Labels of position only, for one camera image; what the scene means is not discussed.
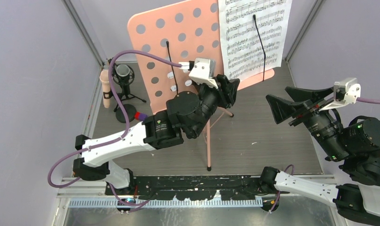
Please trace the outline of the purple and red brick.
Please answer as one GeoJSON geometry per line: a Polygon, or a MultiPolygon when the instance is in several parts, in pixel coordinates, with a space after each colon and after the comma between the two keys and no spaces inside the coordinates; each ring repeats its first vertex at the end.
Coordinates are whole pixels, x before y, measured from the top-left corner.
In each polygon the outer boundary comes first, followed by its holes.
{"type": "Polygon", "coordinates": [[[148,115],[141,112],[136,112],[134,118],[138,121],[145,121],[148,118],[148,115]]]}

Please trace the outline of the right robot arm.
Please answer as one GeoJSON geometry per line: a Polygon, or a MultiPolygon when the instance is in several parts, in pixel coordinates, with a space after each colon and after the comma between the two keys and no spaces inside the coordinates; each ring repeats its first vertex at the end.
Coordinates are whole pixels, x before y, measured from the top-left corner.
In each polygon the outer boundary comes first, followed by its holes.
{"type": "Polygon", "coordinates": [[[291,126],[304,124],[326,153],[326,160],[337,162],[352,183],[316,183],[265,167],[260,189],[302,195],[335,208],[345,219],[380,226],[380,120],[361,115],[344,127],[337,110],[357,101],[360,86],[317,90],[286,87],[285,91],[291,101],[266,96],[275,123],[289,120],[291,126]]]}

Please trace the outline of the pink foam microphone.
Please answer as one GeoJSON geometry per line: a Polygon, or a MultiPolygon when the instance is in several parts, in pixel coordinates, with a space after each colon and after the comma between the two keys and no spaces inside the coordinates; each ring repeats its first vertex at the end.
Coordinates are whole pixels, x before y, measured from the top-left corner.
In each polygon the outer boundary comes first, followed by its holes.
{"type": "Polygon", "coordinates": [[[105,108],[109,108],[111,105],[111,98],[112,98],[112,91],[111,91],[111,85],[109,82],[109,71],[107,69],[104,69],[101,71],[99,80],[102,85],[102,95],[103,95],[103,106],[105,108]]]}

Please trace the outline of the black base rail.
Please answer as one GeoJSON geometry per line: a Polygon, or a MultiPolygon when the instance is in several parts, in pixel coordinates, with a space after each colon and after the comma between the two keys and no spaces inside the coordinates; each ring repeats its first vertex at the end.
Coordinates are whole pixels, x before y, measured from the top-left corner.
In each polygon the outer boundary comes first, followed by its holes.
{"type": "Polygon", "coordinates": [[[184,201],[212,200],[219,194],[224,201],[251,200],[255,196],[277,194],[256,176],[138,176],[126,188],[114,187],[119,196],[135,196],[141,200],[184,201]]]}

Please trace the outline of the pink music stand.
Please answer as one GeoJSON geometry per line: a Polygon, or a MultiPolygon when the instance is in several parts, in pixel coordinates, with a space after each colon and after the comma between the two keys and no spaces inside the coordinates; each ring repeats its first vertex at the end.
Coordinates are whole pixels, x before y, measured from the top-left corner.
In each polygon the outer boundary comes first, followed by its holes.
{"type": "MultiPolygon", "coordinates": [[[[186,0],[133,15],[127,30],[133,48],[175,62],[197,57],[216,61],[216,74],[223,73],[218,12],[215,0],[186,0]]],[[[152,58],[137,55],[136,60],[145,85],[151,113],[166,109],[167,100],[175,96],[171,87],[195,91],[185,82],[188,75],[152,58]]],[[[252,143],[240,140],[251,135],[256,111],[245,105],[251,89],[260,88],[274,77],[274,70],[254,75],[240,83],[235,105],[219,108],[197,139],[182,145],[154,151],[154,161],[146,164],[147,175],[239,175],[257,172],[252,143]]]]}

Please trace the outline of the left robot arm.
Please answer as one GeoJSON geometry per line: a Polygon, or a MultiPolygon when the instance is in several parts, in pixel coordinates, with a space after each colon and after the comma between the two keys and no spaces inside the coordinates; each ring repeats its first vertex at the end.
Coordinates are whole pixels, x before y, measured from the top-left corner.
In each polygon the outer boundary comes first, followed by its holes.
{"type": "Polygon", "coordinates": [[[197,86],[198,93],[182,91],[166,102],[165,110],[126,131],[96,139],[77,136],[81,142],[78,147],[83,151],[73,161],[74,175],[86,181],[105,180],[122,194],[131,194],[135,188],[132,171],[113,160],[181,145],[183,135],[188,139],[198,138],[217,108],[231,108],[236,101],[240,79],[228,80],[219,74],[213,80],[218,83],[217,88],[203,83],[197,86]]]}

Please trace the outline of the right sheet music page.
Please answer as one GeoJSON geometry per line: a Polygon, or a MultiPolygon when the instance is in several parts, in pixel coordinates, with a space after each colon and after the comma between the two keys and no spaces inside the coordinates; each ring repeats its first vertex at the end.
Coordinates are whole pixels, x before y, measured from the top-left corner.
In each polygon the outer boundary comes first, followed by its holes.
{"type": "Polygon", "coordinates": [[[224,74],[260,81],[281,65],[292,0],[220,0],[218,16],[224,74]]]}

